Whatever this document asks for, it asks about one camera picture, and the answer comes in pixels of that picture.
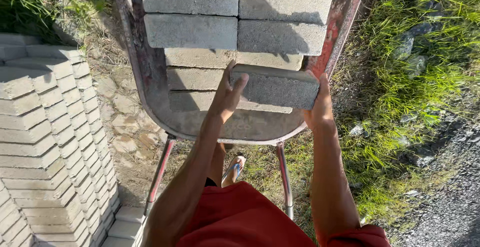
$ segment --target red wheelbarrow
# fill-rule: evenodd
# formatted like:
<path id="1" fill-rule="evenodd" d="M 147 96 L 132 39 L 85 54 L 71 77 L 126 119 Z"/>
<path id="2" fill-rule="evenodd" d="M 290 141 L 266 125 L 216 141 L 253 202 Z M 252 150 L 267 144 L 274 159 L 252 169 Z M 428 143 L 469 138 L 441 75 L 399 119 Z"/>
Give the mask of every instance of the red wheelbarrow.
<path id="1" fill-rule="evenodd" d="M 155 202 L 157 190 L 168 157 L 177 137 L 195 140 L 206 111 L 172 112 L 169 107 L 167 66 L 163 48 L 148 45 L 142 0 L 115 0 L 124 30 L 129 60 L 135 76 L 141 103 L 148 115 L 168 133 L 159 159 L 144 214 Z M 327 19 L 327 34 L 321 56 L 308 56 L 303 69 L 320 77 L 328 76 L 339 59 L 361 0 L 333 0 Z M 237 110 L 224 125 L 218 142 L 229 144 L 276 145 L 285 191 L 285 213 L 293 219 L 293 197 L 284 155 L 284 141 L 306 127 L 303 113 L 293 109 L 290 114 L 266 111 Z"/>

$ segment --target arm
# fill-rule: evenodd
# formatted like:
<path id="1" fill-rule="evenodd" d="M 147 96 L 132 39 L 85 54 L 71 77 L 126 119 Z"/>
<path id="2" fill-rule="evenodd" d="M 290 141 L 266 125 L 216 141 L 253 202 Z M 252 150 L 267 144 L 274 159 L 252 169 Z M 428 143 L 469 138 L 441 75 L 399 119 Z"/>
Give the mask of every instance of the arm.
<path id="1" fill-rule="evenodd" d="M 229 78 L 234 65 L 232 61 L 223 73 L 193 149 L 153 205 L 143 232 L 143 246 L 174 246 L 192 218 L 210 170 L 220 128 L 233 114 L 248 82 L 245 74 L 231 89 Z"/>
<path id="2" fill-rule="evenodd" d="M 360 228 L 357 207 L 343 170 L 326 73 L 320 77 L 320 90 L 312 111 L 305 111 L 305 121 L 314 135 L 311 212 L 317 240 L 325 245 L 335 233 Z"/>

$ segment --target metal handle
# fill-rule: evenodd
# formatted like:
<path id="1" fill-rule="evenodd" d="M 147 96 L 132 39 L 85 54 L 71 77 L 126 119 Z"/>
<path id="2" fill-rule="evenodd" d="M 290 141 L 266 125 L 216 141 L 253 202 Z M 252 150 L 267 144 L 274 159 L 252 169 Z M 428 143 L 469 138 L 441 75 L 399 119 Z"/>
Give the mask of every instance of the metal handle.
<path id="1" fill-rule="evenodd" d="M 293 219 L 292 189 L 290 186 L 289 171 L 286 167 L 287 160 L 285 159 L 285 149 L 283 144 L 283 141 L 276 144 L 276 154 L 278 156 L 278 162 L 280 163 L 280 173 L 282 174 L 283 190 L 285 192 L 285 213 L 290 219 Z"/>
<path id="2" fill-rule="evenodd" d="M 175 141 L 177 141 L 177 137 L 168 133 L 168 137 L 165 142 L 165 146 L 163 147 L 162 156 L 158 160 L 158 166 L 156 167 L 155 175 L 153 176 L 152 185 L 150 186 L 150 191 L 148 192 L 147 202 L 145 205 L 145 211 L 143 214 L 148 217 L 150 214 L 150 210 L 153 207 L 153 203 L 157 197 L 158 187 L 160 182 L 162 182 L 163 173 L 165 172 L 165 167 L 167 166 L 167 161 L 169 159 L 170 153 L 172 152 L 172 148 L 175 145 Z"/>

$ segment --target stacked concrete pavers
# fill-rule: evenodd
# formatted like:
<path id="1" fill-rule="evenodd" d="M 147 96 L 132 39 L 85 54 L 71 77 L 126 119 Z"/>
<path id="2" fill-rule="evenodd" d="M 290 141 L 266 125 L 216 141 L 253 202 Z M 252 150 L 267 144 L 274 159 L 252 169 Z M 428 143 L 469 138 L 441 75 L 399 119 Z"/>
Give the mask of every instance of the stacked concrete pavers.
<path id="1" fill-rule="evenodd" d="M 207 110 L 237 63 L 298 71 L 318 56 L 332 0 L 143 0 L 151 47 L 165 48 L 170 109 Z M 238 109 L 291 113 L 242 99 Z"/>
<path id="2" fill-rule="evenodd" d="M 41 246 L 99 246 L 120 201 L 83 54 L 1 34 L 0 60 L 0 178 L 10 203 Z"/>

